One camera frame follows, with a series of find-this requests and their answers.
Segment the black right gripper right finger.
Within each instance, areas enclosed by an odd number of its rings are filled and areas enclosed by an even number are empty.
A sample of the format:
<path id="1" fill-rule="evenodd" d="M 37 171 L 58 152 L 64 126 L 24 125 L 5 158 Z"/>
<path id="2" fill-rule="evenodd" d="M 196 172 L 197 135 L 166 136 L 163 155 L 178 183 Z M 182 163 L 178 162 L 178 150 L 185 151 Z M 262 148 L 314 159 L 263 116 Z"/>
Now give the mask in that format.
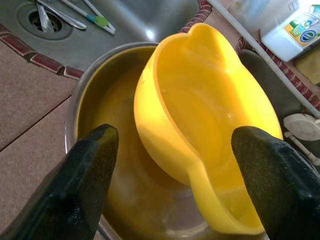
<path id="1" fill-rule="evenodd" d="M 237 127 L 231 147 L 246 190 L 271 240 L 320 238 L 320 174 L 286 141 Z"/>

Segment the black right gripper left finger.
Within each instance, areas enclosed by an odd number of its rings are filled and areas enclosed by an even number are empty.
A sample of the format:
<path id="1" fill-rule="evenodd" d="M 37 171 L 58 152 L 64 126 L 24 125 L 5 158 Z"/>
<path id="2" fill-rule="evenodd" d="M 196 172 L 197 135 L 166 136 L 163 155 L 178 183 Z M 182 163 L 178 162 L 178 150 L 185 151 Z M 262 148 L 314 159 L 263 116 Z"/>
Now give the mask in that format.
<path id="1" fill-rule="evenodd" d="M 76 141 L 0 234 L 2 240 L 92 240 L 111 184 L 118 130 L 102 124 Z"/>

